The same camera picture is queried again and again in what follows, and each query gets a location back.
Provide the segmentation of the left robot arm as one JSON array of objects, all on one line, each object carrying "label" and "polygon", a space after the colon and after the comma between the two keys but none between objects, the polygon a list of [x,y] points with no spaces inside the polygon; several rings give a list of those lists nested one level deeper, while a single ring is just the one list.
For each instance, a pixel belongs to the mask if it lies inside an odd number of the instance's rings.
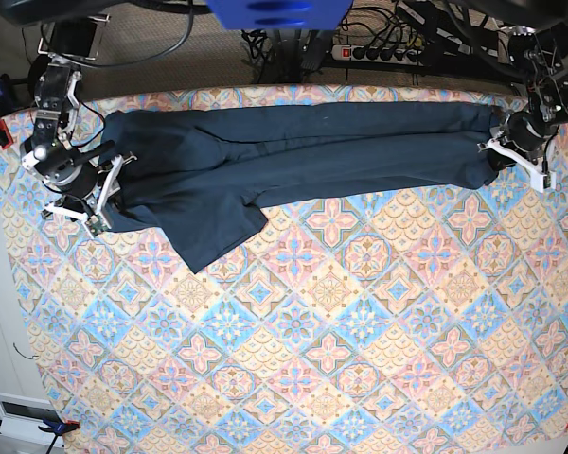
[{"label": "left robot arm", "polygon": [[[555,187],[556,174],[549,169],[547,152],[559,127],[568,123],[568,71],[554,28],[568,26],[568,1],[461,1],[460,16],[449,1],[443,5],[468,38],[472,54],[497,72],[519,79],[526,90],[526,106],[507,113],[481,148],[496,168],[522,167],[532,189],[543,193]],[[483,47],[470,23],[472,9],[502,22],[508,65],[499,63]]]}]

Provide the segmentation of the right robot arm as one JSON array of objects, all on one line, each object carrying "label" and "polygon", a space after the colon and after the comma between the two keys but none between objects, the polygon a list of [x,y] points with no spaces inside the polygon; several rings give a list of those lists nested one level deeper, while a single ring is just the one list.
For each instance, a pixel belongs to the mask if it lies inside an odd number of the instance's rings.
[{"label": "right robot arm", "polygon": [[81,102],[81,68],[95,59],[108,1],[1,1],[0,15],[17,26],[51,25],[39,45],[42,64],[33,78],[33,132],[21,146],[21,165],[57,195],[42,212],[80,223],[90,236],[141,229],[121,211],[117,177],[132,154],[112,151],[113,141],[89,150],[73,142]]}]

